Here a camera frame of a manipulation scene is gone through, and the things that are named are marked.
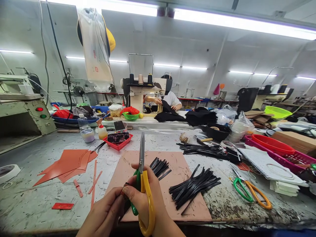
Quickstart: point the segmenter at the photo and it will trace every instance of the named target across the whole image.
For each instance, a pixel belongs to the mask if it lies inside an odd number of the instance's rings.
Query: red plastic basket
[[[295,151],[294,154],[292,155],[284,155],[283,157],[274,153],[273,151],[269,150],[268,148],[262,146],[261,144],[255,142],[254,140],[252,140],[251,136],[245,136],[245,140],[246,140],[246,144],[249,146],[254,146],[262,151],[266,151],[268,153],[268,155],[274,159],[276,162],[278,162],[279,164],[283,165],[286,168],[289,168],[290,171],[292,171],[294,174],[298,174],[301,171],[305,170],[305,168],[298,166],[296,164],[293,164],[292,162],[288,161],[287,159],[285,159],[284,157],[291,157],[294,158],[304,164],[310,165],[310,164],[316,164],[316,159],[305,155],[299,151]]]
[[[127,143],[129,143],[131,141],[132,137],[133,137],[133,135],[129,134],[129,138],[122,143],[108,142],[108,137],[104,138],[103,141],[105,141],[110,147],[113,147],[115,150],[121,150],[124,146],[126,146]]]
[[[278,140],[275,140],[270,137],[266,137],[259,134],[253,134],[251,136],[251,139],[262,145],[263,147],[273,151],[274,153],[283,156],[283,155],[293,155],[295,153],[295,149],[290,147],[289,145],[280,142]]]

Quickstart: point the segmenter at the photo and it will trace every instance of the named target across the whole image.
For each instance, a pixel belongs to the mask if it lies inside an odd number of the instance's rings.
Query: spiral notebook
[[[241,148],[238,150],[266,179],[308,187],[304,180],[272,159],[267,152]]]

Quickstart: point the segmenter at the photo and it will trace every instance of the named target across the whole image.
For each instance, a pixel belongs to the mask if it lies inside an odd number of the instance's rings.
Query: scissor handle
[[[141,173],[139,172],[139,170],[136,170],[134,172],[133,176],[134,175],[137,175],[137,177],[136,177],[136,189],[138,191],[140,191],[141,190]],[[131,207],[132,207],[132,211],[133,211],[134,216],[137,216],[138,211],[132,202],[131,202]]]
[[[248,181],[245,181],[245,183],[249,187],[251,193],[253,194],[253,196],[255,197],[255,199],[257,200],[257,202],[259,203],[260,206],[262,206],[265,209],[272,209],[272,204],[269,201],[269,199],[256,186],[254,186],[252,183],[250,183]],[[266,201],[267,205],[265,205],[263,202],[261,202],[261,200],[258,198],[255,191],[263,197],[263,199]]]
[[[240,191],[240,189],[237,187],[237,183],[240,184],[241,188],[243,189],[243,191],[245,192],[246,196]],[[248,193],[248,190],[243,186],[243,183],[241,181],[240,178],[235,178],[234,180],[234,188],[236,189],[236,191],[244,198],[246,199],[248,202],[253,202],[253,198],[252,196],[250,195],[250,193]]]
[[[139,227],[141,229],[141,232],[143,236],[149,237],[152,235],[154,228],[155,228],[155,208],[154,208],[154,202],[151,194],[151,189],[149,186],[149,180],[148,180],[148,174],[147,171],[143,171],[143,174],[141,174],[141,192],[145,193],[147,195],[147,200],[148,200],[148,208],[149,208],[149,224],[148,228],[146,228],[145,224],[142,222],[140,217],[138,216],[138,221],[139,221]]]

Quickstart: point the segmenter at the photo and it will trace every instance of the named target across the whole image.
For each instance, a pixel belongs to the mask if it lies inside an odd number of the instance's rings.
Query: yellow scissors
[[[139,227],[141,229],[141,232],[143,236],[149,237],[152,235],[155,227],[155,208],[154,208],[154,202],[152,198],[151,189],[149,186],[149,180],[148,180],[148,174],[147,171],[144,170],[145,166],[145,134],[142,132],[141,136],[141,146],[139,150],[139,166],[137,172],[140,173],[140,182],[141,182],[141,192],[147,194],[147,200],[148,200],[148,208],[149,208],[149,225],[146,229],[146,226],[138,216],[139,221]]]
[[[237,170],[231,166],[231,168],[233,169],[234,173],[236,174],[236,178],[234,180],[234,188],[236,189],[236,191],[248,202],[254,202],[254,199],[252,198],[252,196],[249,194],[249,192],[247,191],[247,189],[243,186],[243,181],[244,183],[248,186],[248,188],[250,189],[251,193],[253,194],[253,196],[255,197],[255,199],[257,200],[257,202],[259,203],[260,206],[262,206],[265,209],[272,209],[272,205],[271,202],[269,201],[269,199],[256,187],[254,186],[252,183],[248,182],[247,180],[245,180],[238,172]],[[240,191],[240,189],[237,187],[237,183],[240,184],[241,188],[243,189],[244,193],[242,193]],[[266,201],[267,205],[265,205],[263,202],[261,202],[261,200],[258,198],[257,194],[255,193],[255,191],[257,193],[259,193],[263,199]]]

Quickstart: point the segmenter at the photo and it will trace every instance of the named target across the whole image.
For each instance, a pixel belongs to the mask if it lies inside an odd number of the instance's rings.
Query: green plastic bowl
[[[264,109],[264,112],[266,114],[274,114],[274,116],[272,116],[273,119],[284,119],[293,114],[290,111],[287,111],[285,109],[281,109],[278,107],[274,107],[274,106],[266,106],[266,108]]]
[[[138,117],[139,117],[139,114],[136,114],[136,115],[128,115],[127,113],[128,113],[128,112],[124,112],[124,113],[123,113],[124,118],[126,118],[127,120],[136,120],[136,119],[138,119]]]

